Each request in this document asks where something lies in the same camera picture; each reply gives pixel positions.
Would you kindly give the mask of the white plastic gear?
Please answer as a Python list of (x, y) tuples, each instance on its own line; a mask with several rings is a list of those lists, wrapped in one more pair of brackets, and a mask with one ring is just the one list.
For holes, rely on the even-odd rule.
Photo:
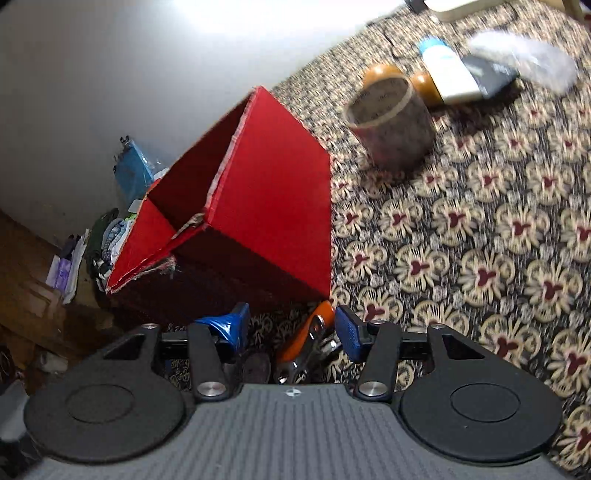
[(271, 377), (270, 357), (263, 352), (254, 352), (243, 360), (242, 381), (250, 384), (267, 384)]

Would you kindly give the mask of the red brocade cardboard box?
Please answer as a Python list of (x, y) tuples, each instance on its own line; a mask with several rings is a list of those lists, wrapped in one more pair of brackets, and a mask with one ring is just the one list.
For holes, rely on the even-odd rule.
[(315, 137), (253, 89), (156, 181), (107, 283), (150, 321), (322, 301), (331, 287), (331, 167)]

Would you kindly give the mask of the pile of clothes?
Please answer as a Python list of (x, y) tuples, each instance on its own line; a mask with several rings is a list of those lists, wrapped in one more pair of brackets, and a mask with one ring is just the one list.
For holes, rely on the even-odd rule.
[(136, 214), (120, 216), (117, 208), (102, 214), (82, 235), (70, 235), (50, 263), (45, 284), (64, 306), (113, 309), (107, 283), (135, 223)]

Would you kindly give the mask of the floral patterned tablecloth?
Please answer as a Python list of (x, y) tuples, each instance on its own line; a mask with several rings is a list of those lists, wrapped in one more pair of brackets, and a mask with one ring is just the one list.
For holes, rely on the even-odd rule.
[[(342, 108), (372, 65), (407, 73), (419, 42), (459, 53), (485, 30), (549, 43), (576, 63), (565, 94), (517, 80), (496, 98), (436, 111), (414, 173), (370, 165)], [(551, 459), (590, 475), (590, 35), (539, 1), (451, 23), (377, 20), (273, 89), (331, 156), (331, 302), (423, 333), (442, 323), (540, 379), (561, 399)]]

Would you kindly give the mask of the blue plastic bag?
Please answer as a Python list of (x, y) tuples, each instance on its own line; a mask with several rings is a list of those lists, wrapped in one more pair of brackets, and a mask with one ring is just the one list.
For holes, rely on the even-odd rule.
[(121, 136), (119, 142), (121, 150), (115, 156), (113, 174), (127, 205), (131, 205), (141, 200), (169, 168), (159, 160), (148, 158), (128, 135)]

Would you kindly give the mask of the orange wooden ball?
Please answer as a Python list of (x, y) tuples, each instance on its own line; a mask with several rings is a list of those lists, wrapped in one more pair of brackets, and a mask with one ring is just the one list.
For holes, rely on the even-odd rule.
[(403, 76), (404, 73), (393, 64), (374, 64), (370, 66), (363, 74), (363, 87), (368, 87), (377, 81), (390, 76)]

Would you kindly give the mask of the white blue tube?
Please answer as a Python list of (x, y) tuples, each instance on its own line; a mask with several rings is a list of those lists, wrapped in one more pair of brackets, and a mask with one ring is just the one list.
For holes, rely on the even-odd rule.
[(442, 39), (425, 37), (418, 43), (418, 49), (444, 104), (464, 104), (483, 98), (459, 54)]

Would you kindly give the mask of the black card wallet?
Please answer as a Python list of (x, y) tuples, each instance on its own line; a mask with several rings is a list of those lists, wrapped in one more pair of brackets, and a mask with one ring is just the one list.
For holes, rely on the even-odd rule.
[(515, 69), (474, 55), (463, 56), (462, 62), (475, 79), (483, 99), (495, 97), (518, 77)]

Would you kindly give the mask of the clear plastic bag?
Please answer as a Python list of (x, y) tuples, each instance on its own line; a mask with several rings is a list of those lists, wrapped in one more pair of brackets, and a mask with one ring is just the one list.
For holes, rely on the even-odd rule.
[(575, 60), (547, 42), (488, 30), (469, 38), (467, 45), (473, 55), (512, 68), (558, 95), (567, 93), (578, 78)]

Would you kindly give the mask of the white book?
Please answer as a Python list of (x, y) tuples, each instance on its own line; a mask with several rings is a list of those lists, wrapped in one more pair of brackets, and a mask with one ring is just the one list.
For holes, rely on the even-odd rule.
[(502, 5), (506, 0), (425, 0), (424, 3), (440, 22), (449, 23)]

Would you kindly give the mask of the orange handled metal tool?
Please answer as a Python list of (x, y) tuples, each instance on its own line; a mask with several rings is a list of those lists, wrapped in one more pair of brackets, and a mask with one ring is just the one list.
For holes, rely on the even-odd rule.
[(334, 324), (331, 302), (322, 302), (277, 352), (274, 382), (296, 384), (307, 379), (321, 361), (321, 344), (334, 330)]

